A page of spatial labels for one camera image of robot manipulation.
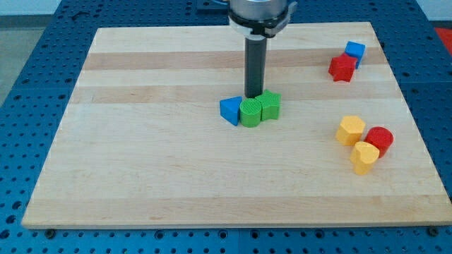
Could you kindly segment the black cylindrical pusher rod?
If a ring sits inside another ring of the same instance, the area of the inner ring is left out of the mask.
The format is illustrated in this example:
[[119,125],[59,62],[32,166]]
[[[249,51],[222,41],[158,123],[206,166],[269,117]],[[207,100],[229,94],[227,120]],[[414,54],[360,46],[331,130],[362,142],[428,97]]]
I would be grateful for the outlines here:
[[266,66],[267,39],[245,39],[244,94],[255,98],[262,94]]

